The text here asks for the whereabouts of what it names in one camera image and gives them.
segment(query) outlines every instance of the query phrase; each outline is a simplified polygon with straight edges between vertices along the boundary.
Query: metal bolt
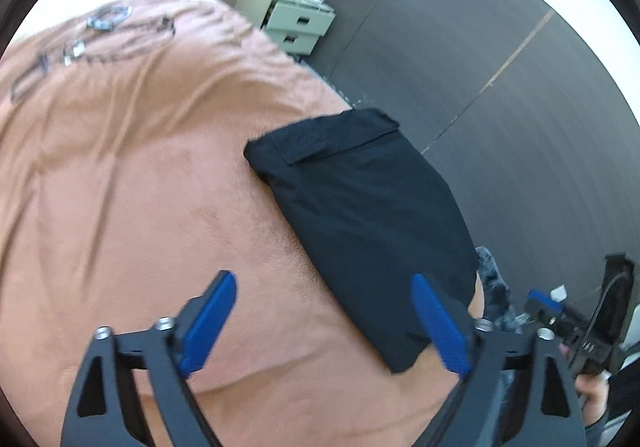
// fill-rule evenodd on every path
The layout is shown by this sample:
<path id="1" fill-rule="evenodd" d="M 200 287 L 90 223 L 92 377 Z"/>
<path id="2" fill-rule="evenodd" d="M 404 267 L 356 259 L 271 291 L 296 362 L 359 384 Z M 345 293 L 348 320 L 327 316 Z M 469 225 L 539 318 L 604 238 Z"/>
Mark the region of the metal bolt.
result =
<path id="1" fill-rule="evenodd" d="M 549 328 L 540 328 L 538 330 L 538 337 L 540 337 L 544 341 L 552 341 L 554 338 L 556 338 L 556 334 Z"/>
<path id="2" fill-rule="evenodd" d="M 101 341 L 102 339 L 106 339 L 110 335 L 111 328 L 109 328 L 108 326 L 102 326 L 94 332 L 94 337 L 99 341 Z"/>
<path id="3" fill-rule="evenodd" d="M 162 317 L 161 319 L 158 319 L 156 321 L 156 324 L 154 324 L 154 328 L 156 328 L 156 330 L 169 330 L 171 328 L 173 328 L 175 325 L 175 319 L 173 317 Z"/>
<path id="4" fill-rule="evenodd" d="M 476 319 L 476 330 L 480 330 L 481 332 L 492 332 L 494 331 L 494 323 L 488 321 L 487 319 Z"/>

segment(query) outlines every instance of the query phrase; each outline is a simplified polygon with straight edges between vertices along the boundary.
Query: gray floor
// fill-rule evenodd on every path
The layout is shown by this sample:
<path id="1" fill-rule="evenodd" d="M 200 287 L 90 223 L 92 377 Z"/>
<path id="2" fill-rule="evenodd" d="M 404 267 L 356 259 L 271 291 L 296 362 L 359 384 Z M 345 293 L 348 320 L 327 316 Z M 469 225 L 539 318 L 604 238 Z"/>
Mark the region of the gray floor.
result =
<path id="1" fill-rule="evenodd" d="M 308 62 L 401 122 L 518 306 L 565 283 L 589 311 L 606 253 L 640 261 L 640 128 L 542 0 L 327 2 L 336 21 Z"/>

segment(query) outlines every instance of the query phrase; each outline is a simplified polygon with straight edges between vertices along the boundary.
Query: black cable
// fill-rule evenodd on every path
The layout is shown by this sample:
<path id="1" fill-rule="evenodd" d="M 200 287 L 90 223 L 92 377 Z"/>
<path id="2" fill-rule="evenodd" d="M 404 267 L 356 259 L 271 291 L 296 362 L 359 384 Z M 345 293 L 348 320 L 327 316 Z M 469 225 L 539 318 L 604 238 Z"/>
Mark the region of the black cable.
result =
<path id="1" fill-rule="evenodd" d="M 578 347 L 574 351 L 574 353 L 572 353 L 572 355 L 571 355 L 571 359 L 569 360 L 569 369 L 571 369 L 574 366 L 575 359 L 578 356 L 578 353 L 582 350 L 584 345 L 587 343 L 589 335 L 593 331 L 593 327 L 595 326 L 596 319 L 598 318 L 598 315 L 600 314 L 600 310 L 602 309 L 602 305 L 604 304 L 604 300 L 607 298 L 607 294 L 609 293 L 609 290 L 611 290 L 611 287 L 616 283 L 616 281 L 619 281 L 620 279 L 625 277 L 625 273 L 626 272 L 620 272 L 619 274 L 617 274 L 613 279 L 611 279 L 611 281 L 609 281 L 609 283 L 607 284 L 605 289 L 602 291 L 602 295 L 600 296 L 600 300 L 598 301 L 598 305 L 596 306 L 596 309 L 593 312 L 593 316 L 591 316 L 589 324 L 587 325 L 587 329 L 582 334 L 582 338 L 580 339 L 580 344 L 578 345 Z"/>

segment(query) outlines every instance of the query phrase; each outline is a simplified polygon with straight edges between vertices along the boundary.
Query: black garment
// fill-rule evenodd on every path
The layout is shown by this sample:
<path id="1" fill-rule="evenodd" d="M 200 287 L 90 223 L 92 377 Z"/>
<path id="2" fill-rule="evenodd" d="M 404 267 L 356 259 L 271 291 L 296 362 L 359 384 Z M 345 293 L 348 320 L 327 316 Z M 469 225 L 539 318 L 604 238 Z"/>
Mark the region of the black garment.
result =
<path id="1" fill-rule="evenodd" d="M 289 125 L 247 144 L 309 258 L 392 372 L 430 343 L 410 299 L 424 273 L 465 305 L 478 256 L 444 179 L 376 109 Z"/>

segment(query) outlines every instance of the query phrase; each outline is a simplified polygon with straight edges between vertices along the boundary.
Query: hand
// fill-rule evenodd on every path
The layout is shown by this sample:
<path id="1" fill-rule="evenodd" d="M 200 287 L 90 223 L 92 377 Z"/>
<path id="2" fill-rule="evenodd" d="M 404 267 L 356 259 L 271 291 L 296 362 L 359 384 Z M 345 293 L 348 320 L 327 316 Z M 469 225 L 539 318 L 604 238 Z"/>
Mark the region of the hand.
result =
<path id="1" fill-rule="evenodd" d="M 560 344 L 560 351 L 565 358 L 569 356 L 570 350 L 564 344 Z M 582 408 L 584 426 L 593 425 L 604 416 L 607 410 L 609 382 L 603 375 L 578 375 L 575 379 L 575 389 L 587 399 Z"/>

